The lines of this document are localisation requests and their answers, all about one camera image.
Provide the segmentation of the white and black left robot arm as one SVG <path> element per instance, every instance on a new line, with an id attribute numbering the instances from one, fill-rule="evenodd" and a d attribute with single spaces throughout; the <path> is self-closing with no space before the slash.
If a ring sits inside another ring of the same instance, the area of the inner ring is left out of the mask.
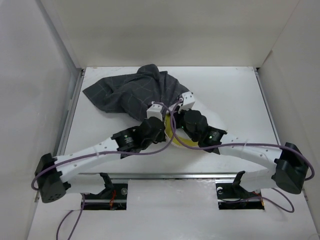
<path id="1" fill-rule="evenodd" d="M 150 117 L 138 126 L 115 133 L 78 152 L 59 156 L 44 154 L 37 164 L 31 186 L 34 188 L 37 184 L 43 203 L 52 203 L 67 193 L 72 187 L 70 180 L 76 175 L 106 162 L 151 155 L 152 152 L 142 151 L 164 140 L 164 123 L 156 117 Z"/>

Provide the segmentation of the white pillow with yellow band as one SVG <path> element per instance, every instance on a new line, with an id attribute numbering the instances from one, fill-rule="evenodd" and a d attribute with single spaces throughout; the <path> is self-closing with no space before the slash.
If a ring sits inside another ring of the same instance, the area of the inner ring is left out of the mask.
<path id="1" fill-rule="evenodd" d="M 179 126 L 179 114 L 181 111 L 177 109 L 173 117 L 176 123 L 176 136 L 173 135 L 170 116 L 167 115 L 165 117 L 165 134 L 168 139 L 173 139 L 172 144 L 177 147 L 186 147 L 189 149 L 221 145 L 222 137 L 227 134 L 227 126 L 220 115 L 209 109 L 201 101 L 196 101 L 190 110 L 200 111 L 201 114 L 207 119 L 208 128 L 205 130 L 200 140 L 191 140 L 184 130 Z"/>

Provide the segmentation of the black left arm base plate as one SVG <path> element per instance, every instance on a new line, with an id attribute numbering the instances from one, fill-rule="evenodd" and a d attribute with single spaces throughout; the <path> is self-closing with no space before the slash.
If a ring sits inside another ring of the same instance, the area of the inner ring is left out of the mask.
<path id="1" fill-rule="evenodd" d="M 88 201 L 107 201 L 111 200 L 115 192 L 115 200 L 126 200 L 128 195 L 128 182 L 113 182 L 112 186 L 106 184 L 99 184 L 92 190 L 84 192 L 85 199 Z"/>

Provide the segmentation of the dark grey checked pillowcase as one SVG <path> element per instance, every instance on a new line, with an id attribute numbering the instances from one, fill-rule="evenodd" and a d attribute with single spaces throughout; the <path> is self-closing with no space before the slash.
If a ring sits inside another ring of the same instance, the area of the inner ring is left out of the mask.
<path id="1" fill-rule="evenodd" d="M 170 107 L 188 91 L 167 71 L 159 71 L 155 64 L 148 64 L 136 73 L 101 78 L 83 93 L 105 113 L 126 113 L 137 121 L 143 121 L 151 102 Z"/>

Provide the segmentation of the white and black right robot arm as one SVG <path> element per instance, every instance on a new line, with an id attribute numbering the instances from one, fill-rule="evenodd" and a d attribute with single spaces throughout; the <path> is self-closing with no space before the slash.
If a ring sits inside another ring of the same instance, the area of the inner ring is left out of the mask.
<path id="1" fill-rule="evenodd" d="M 240 158 L 264 168 L 238 172 L 231 185 L 235 196 L 270 188 L 295 195 L 301 193 L 310 166 L 296 145 L 244 142 L 226 130 L 210 126 L 198 110 L 181 110 L 175 120 L 196 144 L 194 149 Z"/>

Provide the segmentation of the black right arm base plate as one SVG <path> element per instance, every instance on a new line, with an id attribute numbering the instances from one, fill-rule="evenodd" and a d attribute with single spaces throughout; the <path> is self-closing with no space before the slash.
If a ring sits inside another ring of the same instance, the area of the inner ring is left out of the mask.
<path id="1" fill-rule="evenodd" d="M 244 190 L 240 186 L 235 186 L 230 182 L 218 182 L 215 184 L 217 197 L 225 201 L 238 201 L 252 197 L 258 197 L 257 193 Z"/>

